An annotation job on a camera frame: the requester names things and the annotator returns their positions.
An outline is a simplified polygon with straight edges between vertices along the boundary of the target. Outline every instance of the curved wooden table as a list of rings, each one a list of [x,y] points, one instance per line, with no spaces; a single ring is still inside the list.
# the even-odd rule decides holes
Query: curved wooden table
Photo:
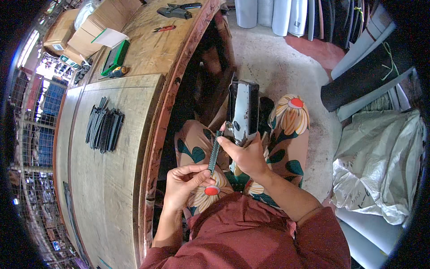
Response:
[[[170,112],[185,68],[209,22],[221,17],[220,0],[201,0],[189,20],[165,18],[156,10],[167,3],[142,6],[123,33],[130,37],[124,65],[130,72],[118,79],[99,79],[108,50],[94,59],[91,71],[70,88],[61,105],[55,131],[54,175],[64,224],[77,250],[65,203],[69,183],[77,237],[93,268],[103,259],[112,268],[137,268],[152,243],[152,218],[158,169]],[[176,25],[176,29],[152,33]],[[91,108],[101,97],[109,108],[125,114],[117,149],[100,154],[85,144]]]

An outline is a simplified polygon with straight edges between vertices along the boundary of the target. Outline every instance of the yellow string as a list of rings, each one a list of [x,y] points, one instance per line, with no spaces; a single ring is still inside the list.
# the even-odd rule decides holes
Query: yellow string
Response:
[[[361,11],[361,7],[354,7],[354,10],[359,10],[361,13],[361,21],[364,22],[364,15],[363,15],[363,11]]]
[[[391,70],[390,70],[390,72],[388,72],[388,74],[384,78],[381,79],[382,81],[384,81],[388,77],[388,75],[391,74],[391,72],[393,72],[394,69],[396,70],[397,76],[399,76],[400,74],[399,74],[399,70],[397,69],[397,66],[393,60],[393,55],[391,55],[390,45],[388,44],[388,42],[382,42],[382,45],[384,46],[385,51],[388,53],[388,55],[390,56],[390,59],[391,59]]]

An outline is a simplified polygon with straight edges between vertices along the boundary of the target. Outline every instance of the woman's right hand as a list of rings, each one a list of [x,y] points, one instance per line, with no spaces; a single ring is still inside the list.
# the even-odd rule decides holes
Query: woman's right hand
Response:
[[[220,130],[225,130],[225,123]],[[258,182],[259,179],[264,178],[263,175],[270,172],[270,169],[264,160],[263,145],[261,144],[259,132],[257,132],[251,144],[244,148],[235,145],[226,137],[220,136],[217,138],[217,141],[233,161],[236,162],[242,172],[252,179],[256,179],[257,183],[262,184],[262,182]]]

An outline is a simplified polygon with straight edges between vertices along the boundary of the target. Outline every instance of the plywood board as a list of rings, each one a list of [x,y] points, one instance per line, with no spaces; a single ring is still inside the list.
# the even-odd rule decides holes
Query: plywood board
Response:
[[[72,229],[69,213],[67,210],[66,198],[64,195],[63,182],[68,183],[68,153],[69,153],[69,137],[70,129],[73,121],[73,113],[79,99],[82,87],[70,89],[66,93],[66,99],[59,119],[59,127],[56,144],[56,192],[57,199],[60,203],[60,210],[64,218],[64,225],[69,234],[70,242],[77,250],[75,234]]]
[[[137,268],[140,264],[133,192],[140,186],[143,150],[162,87],[163,75],[153,74],[93,83],[82,93],[71,144],[70,175],[76,222],[94,266],[100,264],[98,257],[115,268]],[[110,99],[109,108],[119,108],[125,114],[116,150],[104,154],[85,143],[91,108],[102,97]]]
[[[130,75],[142,74],[167,74],[179,57],[188,41],[192,25],[197,19],[197,14],[201,9],[189,9],[193,14],[191,19],[166,18],[157,14],[157,9],[167,7],[167,3],[187,4],[194,3],[195,0],[155,0],[147,5],[141,6],[132,19],[122,31],[130,37],[130,47],[125,57],[123,65],[130,67]],[[207,0],[199,1],[204,5]],[[153,33],[155,28],[176,25],[176,29]],[[103,48],[100,55],[106,59],[110,48]],[[100,61],[94,66],[94,76],[90,83],[97,82],[101,77],[100,73],[104,61]]]

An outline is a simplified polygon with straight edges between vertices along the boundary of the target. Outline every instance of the stack of black strips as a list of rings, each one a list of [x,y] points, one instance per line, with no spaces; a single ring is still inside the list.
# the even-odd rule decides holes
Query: stack of black strips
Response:
[[[115,150],[124,122],[124,114],[119,109],[108,109],[107,105],[108,99],[103,97],[98,108],[92,107],[86,127],[85,143],[100,153]]]

